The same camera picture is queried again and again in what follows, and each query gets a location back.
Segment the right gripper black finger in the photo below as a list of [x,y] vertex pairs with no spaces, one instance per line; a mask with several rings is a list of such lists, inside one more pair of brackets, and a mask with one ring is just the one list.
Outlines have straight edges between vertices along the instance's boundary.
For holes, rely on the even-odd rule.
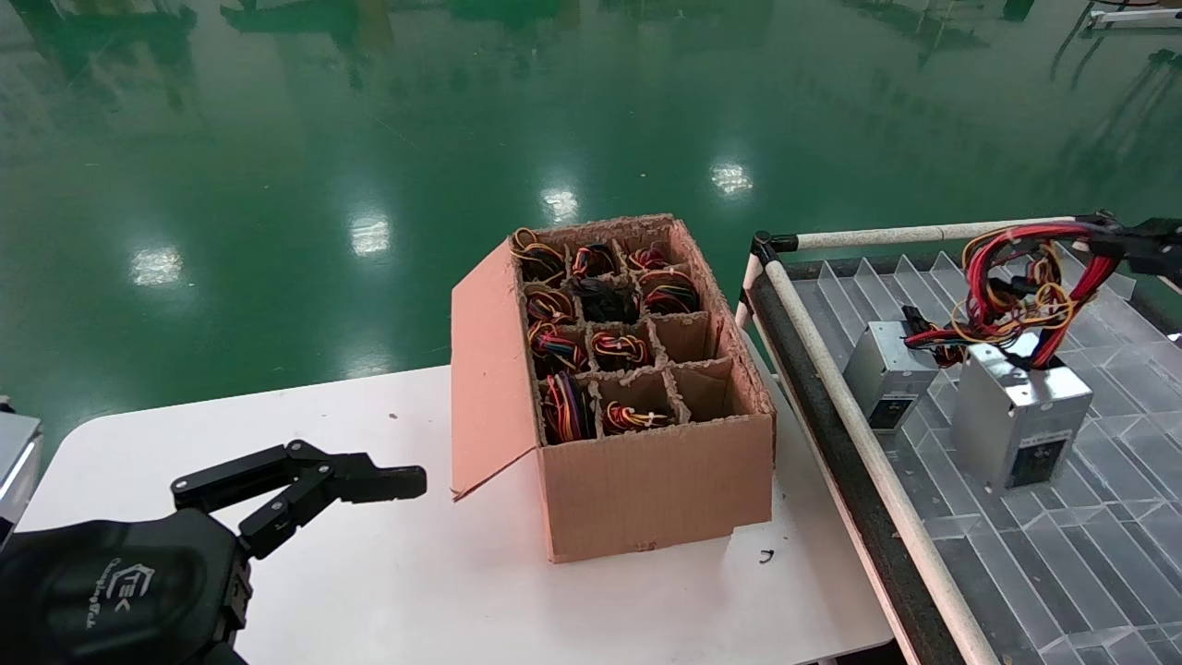
[[1144,276],[1162,278],[1165,281],[1181,279],[1181,246],[1150,246],[1126,252],[1128,268]]
[[1147,219],[1139,224],[1111,224],[1105,252],[1175,252],[1181,245],[1181,219]]

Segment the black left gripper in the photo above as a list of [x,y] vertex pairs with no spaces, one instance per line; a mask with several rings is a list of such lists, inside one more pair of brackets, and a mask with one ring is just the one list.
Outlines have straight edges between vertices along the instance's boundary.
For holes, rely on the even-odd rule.
[[203,513],[17,533],[1,563],[5,664],[241,664],[239,539]]

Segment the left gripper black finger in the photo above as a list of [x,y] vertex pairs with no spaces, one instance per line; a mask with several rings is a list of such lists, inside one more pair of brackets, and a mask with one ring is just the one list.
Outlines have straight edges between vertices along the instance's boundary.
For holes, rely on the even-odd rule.
[[240,543],[262,560],[333,502],[414,500],[427,488],[423,467],[376,467],[364,452],[327,454],[290,441],[174,480],[173,497],[178,510],[210,514],[274,491],[239,524]]

